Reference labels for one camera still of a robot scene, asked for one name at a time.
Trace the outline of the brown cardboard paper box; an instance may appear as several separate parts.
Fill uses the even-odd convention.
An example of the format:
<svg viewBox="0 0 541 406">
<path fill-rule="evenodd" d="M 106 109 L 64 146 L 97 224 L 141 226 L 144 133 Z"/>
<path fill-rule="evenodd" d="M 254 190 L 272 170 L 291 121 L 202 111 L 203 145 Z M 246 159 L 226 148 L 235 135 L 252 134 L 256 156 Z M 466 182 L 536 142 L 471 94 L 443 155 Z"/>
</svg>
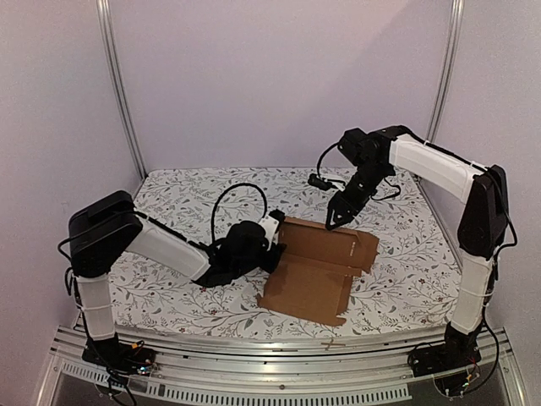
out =
<svg viewBox="0 0 541 406">
<path fill-rule="evenodd" d="M 342 326 L 352 280 L 369 273 L 379 239 L 371 233 L 288 217 L 278 241 L 286 245 L 268 276 L 260 308 L 326 326 Z"/>
</svg>

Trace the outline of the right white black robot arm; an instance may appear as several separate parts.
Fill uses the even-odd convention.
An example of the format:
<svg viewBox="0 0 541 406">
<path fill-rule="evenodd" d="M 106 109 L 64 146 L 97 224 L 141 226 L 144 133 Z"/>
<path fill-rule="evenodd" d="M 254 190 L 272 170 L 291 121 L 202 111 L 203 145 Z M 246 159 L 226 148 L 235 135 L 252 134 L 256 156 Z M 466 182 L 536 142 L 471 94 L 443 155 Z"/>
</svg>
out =
<svg viewBox="0 0 541 406">
<path fill-rule="evenodd" d="M 470 162 L 399 125 L 365 133 L 347 130 L 337 150 L 356 168 L 347 183 L 336 186 L 327 206 L 325 226 L 333 230 L 352 222 L 375 195 L 378 186 L 396 169 L 408 171 L 454 195 L 463 205 L 457 229 L 462 279 L 449 329 L 471 335 L 483 319 L 491 296 L 500 252 L 514 242 L 505 236 L 516 231 L 509 215 L 505 170 Z"/>
</svg>

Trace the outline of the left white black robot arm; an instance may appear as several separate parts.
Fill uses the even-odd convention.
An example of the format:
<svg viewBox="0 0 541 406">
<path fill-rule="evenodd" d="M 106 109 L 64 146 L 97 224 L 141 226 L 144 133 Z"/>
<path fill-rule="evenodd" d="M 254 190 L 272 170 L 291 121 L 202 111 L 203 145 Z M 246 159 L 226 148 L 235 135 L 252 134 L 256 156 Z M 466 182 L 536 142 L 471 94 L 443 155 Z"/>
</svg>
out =
<svg viewBox="0 0 541 406">
<path fill-rule="evenodd" d="M 108 367 L 126 358 L 116 328 L 108 273 L 125 252 L 142 255 L 204 287 L 228 285 L 256 268 L 272 273 L 285 250 L 278 232 L 279 210 L 265 210 L 258 222 L 241 221 L 221 239 L 195 243 L 156 219 L 136 211 L 131 195 L 119 190 L 73 214 L 64 243 L 79 306 L 94 355 Z"/>
</svg>

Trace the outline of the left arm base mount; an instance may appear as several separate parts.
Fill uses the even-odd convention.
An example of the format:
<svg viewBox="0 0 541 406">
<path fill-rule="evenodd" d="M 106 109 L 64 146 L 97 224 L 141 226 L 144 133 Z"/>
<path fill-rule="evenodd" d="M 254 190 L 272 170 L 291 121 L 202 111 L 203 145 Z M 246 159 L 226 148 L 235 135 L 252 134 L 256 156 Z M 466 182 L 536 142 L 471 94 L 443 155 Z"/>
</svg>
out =
<svg viewBox="0 0 541 406">
<path fill-rule="evenodd" d="M 149 375 L 156 368 L 156 351 L 144 340 L 121 343 L 117 335 L 105 340 L 87 339 L 82 360 L 124 375 Z"/>
</svg>

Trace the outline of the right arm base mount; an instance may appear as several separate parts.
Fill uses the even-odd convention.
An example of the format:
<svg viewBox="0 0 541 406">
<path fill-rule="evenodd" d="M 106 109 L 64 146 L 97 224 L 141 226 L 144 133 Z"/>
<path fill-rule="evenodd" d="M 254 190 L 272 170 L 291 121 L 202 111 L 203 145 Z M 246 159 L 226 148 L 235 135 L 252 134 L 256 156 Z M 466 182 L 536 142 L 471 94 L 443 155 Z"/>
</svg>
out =
<svg viewBox="0 0 541 406">
<path fill-rule="evenodd" d="M 477 341 L 460 334 L 440 344 L 420 343 L 407 355 L 415 377 L 427 376 L 477 364 L 481 360 Z"/>
</svg>

